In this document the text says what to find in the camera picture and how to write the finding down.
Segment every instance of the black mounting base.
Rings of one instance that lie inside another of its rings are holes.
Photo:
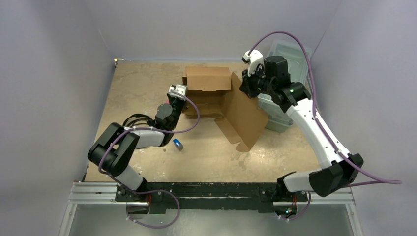
[[[148,182],[146,189],[170,191],[178,198],[181,209],[276,211],[272,199],[276,183]],[[306,194],[295,194],[298,202],[307,201]],[[280,201],[292,202],[293,196],[282,197]],[[146,195],[132,194],[123,186],[117,187],[117,202],[145,202],[149,199]],[[164,214],[167,209],[177,208],[169,194],[155,192],[151,199],[150,214]]]

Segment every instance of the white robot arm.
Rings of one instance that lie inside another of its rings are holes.
[[[262,55],[259,56],[259,52],[256,54],[257,58],[262,58]],[[247,58],[247,53],[242,60],[249,63],[249,68],[252,70],[254,65],[245,58]],[[243,82],[240,86],[242,92],[250,98],[256,97],[260,93],[269,94],[272,101],[280,106],[283,112],[300,127],[320,164],[319,170],[294,172],[279,178],[275,192],[276,200],[298,191],[314,191],[325,197],[354,181],[357,170],[341,158],[339,153],[348,157],[359,167],[363,165],[362,157],[359,154],[351,155],[349,150],[336,139],[317,111],[315,117],[313,116],[310,93],[302,83],[291,82],[287,61],[282,56],[265,58],[261,69],[257,69],[254,73],[245,70],[242,72],[242,78]],[[319,119],[331,140],[337,143],[338,150],[335,150],[330,144],[316,119]]]

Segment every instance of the plastic container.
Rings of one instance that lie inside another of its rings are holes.
[[[308,58],[310,58],[311,49],[305,49],[307,51]],[[297,43],[275,40],[267,57],[269,56],[283,56],[288,63],[288,72],[291,75],[291,81],[305,84],[307,80],[308,66],[304,54]],[[272,102],[271,96],[259,94],[258,99],[258,107],[269,115],[269,122],[265,128],[283,133],[294,124],[288,115],[286,115],[278,105]]]

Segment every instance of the open cardboard box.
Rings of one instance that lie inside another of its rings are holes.
[[[239,90],[242,81],[227,67],[186,67],[182,78],[188,86],[187,97],[200,111],[201,118],[215,122],[236,150],[250,151],[268,122],[268,115],[258,109],[258,98],[250,99]],[[183,113],[197,118],[193,106]]]

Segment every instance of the gray wall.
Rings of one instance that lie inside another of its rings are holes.
[[[112,55],[144,60],[239,60],[262,35],[273,30],[290,31],[314,49],[341,2],[86,1]],[[260,45],[261,52],[268,52],[271,41]]]
[[[413,0],[344,0],[313,56],[335,135],[365,170],[404,181],[354,188],[365,235],[417,232],[416,12]]]
[[[58,234],[112,58],[82,0],[0,3],[1,235]]]

